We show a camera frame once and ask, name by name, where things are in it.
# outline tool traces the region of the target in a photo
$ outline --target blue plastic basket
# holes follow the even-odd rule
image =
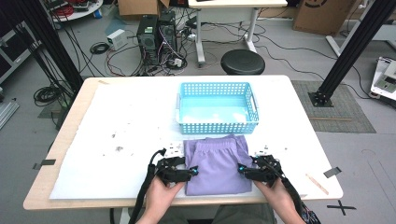
[[[253,133],[258,109],[248,82],[184,82],[177,96],[184,134]]]

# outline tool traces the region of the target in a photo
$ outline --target folded clothing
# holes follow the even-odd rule
[[[186,195],[236,194],[251,191],[251,180],[238,173],[238,163],[251,164],[244,135],[185,140],[186,167],[199,174],[186,185]]]

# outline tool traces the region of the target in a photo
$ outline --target black strap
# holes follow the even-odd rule
[[[142,184],[142,187],[137,194],[136,204],[134,205],[134,211],[132,212],[131,219],[129,219],[128,224],[135,224],[137,220],[137,216],[139,216],[140,210],[143,206],[143,201],[145,199],[146,192],[149,189],[149,185],[151,184],[152,179],[155,176],[155,165],[148,165],[148,173],[146,175],[145,181]]]
[[[294,207],[296,208],[298,215],[301,217],[303,214],[303,203],[301,201],[300,194],[297,192],[297,190],[294,188],[294,186],[290,183],[290,181],[286,177],[283,177],[281,179],[283,185],[285,186],[286,191],[293,199]]]

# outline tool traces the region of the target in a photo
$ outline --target human hand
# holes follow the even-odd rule
[[[276,179],[271,188],[260,181],[254,180],[253,182],[286,224],[305,223],[295,210],[293,199],[285,189],[280,178]]]
[[[184,185],[184,182],[180,182],[170,188],[169,184],[165,186],[161,179],[155,176],[146,193],[145,213],[137,223],[158,223]]]

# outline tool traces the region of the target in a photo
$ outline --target black stool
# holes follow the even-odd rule
[[[221,57],[221,67],[227,75],[260,75],[265,69],[265,61],[251,50],[233,49]]]

